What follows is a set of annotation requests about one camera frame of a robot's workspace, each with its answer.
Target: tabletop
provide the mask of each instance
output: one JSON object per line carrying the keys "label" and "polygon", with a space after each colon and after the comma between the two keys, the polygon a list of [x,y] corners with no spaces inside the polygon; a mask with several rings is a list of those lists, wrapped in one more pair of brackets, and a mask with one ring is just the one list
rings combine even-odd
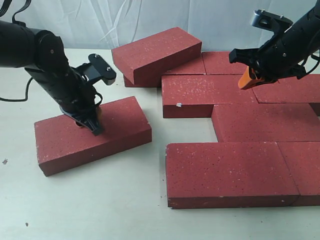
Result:
{"label": "tabletop", "polygon": [[[73,67],[95,53],[117,71],[113,85],[100,81],[95,87],[103,103],[135,96],[152,127],[152,142],[45,177],[37,163],[34,123],[61,115],[58,105],[36,82],[27,102],[0,102],[1,240],[319,238],[317,206],[169,208],[166,145],[217,142],[211,119],[164,119],[161,90],[124,87],[110,50],[65,53]],[[0,68],[0,77],[2,98],[24,97],[30,76],[23,68]]]}

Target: white backdrop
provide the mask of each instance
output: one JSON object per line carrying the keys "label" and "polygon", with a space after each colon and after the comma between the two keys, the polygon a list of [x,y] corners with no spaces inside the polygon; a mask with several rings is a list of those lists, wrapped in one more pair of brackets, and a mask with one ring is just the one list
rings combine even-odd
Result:
{"label": "white backdrop", "polygon": [[[7,14],[25,0],[13,0]],[[112,49],[172,27],[203,41],[203,51],[256,48],[271,33],[251,26],[254,10],[298,20],[316,0],[32,0],[17,14],[30,28],[61,36],[66,48]]]}

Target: red brick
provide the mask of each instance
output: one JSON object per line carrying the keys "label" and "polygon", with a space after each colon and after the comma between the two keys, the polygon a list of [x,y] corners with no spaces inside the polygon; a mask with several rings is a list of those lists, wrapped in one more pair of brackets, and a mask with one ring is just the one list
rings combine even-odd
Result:
{"label": "red brick", "polygon": [[320,74],[299,80],[296,77],[280,79],[279,83],[254,87],[259,103],[307,103],[320,116]]}
{"label": "red brick", "polygon": [[210,118],[215,104],[258,103],[237,80],[237,75],[162,76],[163,117]]}
{"label": "red brick", "polygon": [[179,27],[112,49],[113,62],[131,83],[159,86],[161,75],[201,56],[202,42]]}
{"label": "red brick", "polygon": [[46,176],[152,141],[152,130],[135,97],[102,104],[104,132],[94,136],[65,115],[35,123],[38,164]]}
{"label": "red brick", "polygon": [[320,141],[320,121],[307,103],[215,105],[219,142]]}
{"label": "red brick", "polygon": [[320,142],[280,142],[279,147],[300,193],[293,206],[319,206]]}
{"label": "red brick", "polygon": [[206,74],[209,75],[242,75],[246,65],[242,63],[230,63],[229,51],[205,51],[202,53]]}
{"label": "red brick", "polygon": [[148,84],[133,84],[125,76],[123,76],[123,82],[124,82],[124,86],[126,88],[155,88],[155,86],[153,84],[151,84],[149,86],[148,86]]}
{"label": "red brick", "polygon": [[173,143],[166,148],[168,206],[290,206],[299,191],[275,142]]}
{"label": "red brick", "polygon": [[163,75],[205,75],[206,69],[202,56],[188,61],[176,68],[168,70]]}

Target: robotic arm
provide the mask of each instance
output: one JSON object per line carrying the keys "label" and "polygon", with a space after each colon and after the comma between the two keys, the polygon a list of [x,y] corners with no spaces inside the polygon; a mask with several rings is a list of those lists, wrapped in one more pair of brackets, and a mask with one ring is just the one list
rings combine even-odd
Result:
{"label": "robotic arm", "polygon": [[[254,14],[252,25],[272,31],[274,35],[260,48],[234,49],[230,52],[230,63],[239,62],[248,66],[238,82],[240,89],[272,84],[289,77],[301,79],[318,67],[320,57],[313,53],[320,48],[320,0],[295,24],[265,10],[257,10]],[[317,64],[306,72],[304,65],[309,56],[317,60]]]}
{"label": "robotic arm", "polygon": [[[0,67],[24,68],[31,79],[59,104],[65,115],[74,119],[80,127],[88,128],[95,136],[101,134],[103,127],[99,122],[99,105],[102,96],[93,84],[99,80],[106,85],[113,84],[116,72],[97,54],[89,55],[90,63],[76,68],[69,66],[60,37],[48,30],[28,28],[25,23],[16,21],[14,16],[12,23],[0,20]],[[100,97],[98,103],[95,102],[96,96]]]}

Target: brick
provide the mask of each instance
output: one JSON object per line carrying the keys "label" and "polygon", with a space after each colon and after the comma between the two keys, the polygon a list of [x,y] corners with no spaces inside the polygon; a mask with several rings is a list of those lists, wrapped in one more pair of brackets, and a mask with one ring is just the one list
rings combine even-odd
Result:
{"label": "brick", "polygon": [[320,142],[280,142],[279,147],[300,193],[293,206],[319,206]]}
{"label": "brick", "polygon": [[151,85],[148,85],[148,84],[133,84],[125,76],[123,76],[123,82],[124,82],[124,86],[126,88],[155,88],[155,86],[153,84],[151,84]]}
{"label": "brick", "polygon": [[104,132],[94,136],[65,116],[35,123],[38,164],[44,175],[66,171],[152,141],[152,130],[135,97],[102,104]]}
{"label": "brick", "polygon": [[208,75],[242,75],[246,65],[230,63],[229,51],[204,51],[202,53],[206,74]]}
{"label": "brick", "polygon": [[307,103],[320,116],[320,74],[309,74],[299,80],[280,79],[279,83],[254,87],[259,103]]}
{"label": "brick", "polygon": [[134,85],[157,87],[161,75],[201,56],[202,42],[179,27],[112,49],[116,67]]}
{"label": "brick", "polygon": [[237,75],[162,76],[164,118],[210,118],[215,104],[258,103],[251,89],[235,84]]}
{"label": "brick", "polygon": [[168,70],[163,75],[205,75],[206,69],[202,56],[188,61],[176,68]]}
{"label": "brick", "polygon": [[219,142],[316,142],[320,121],[307,103],[215,105]]}
{"label": "brick", "polygon": [[283,207],[299,196],[276,142],[169,144],[166,181],[174,209]]}

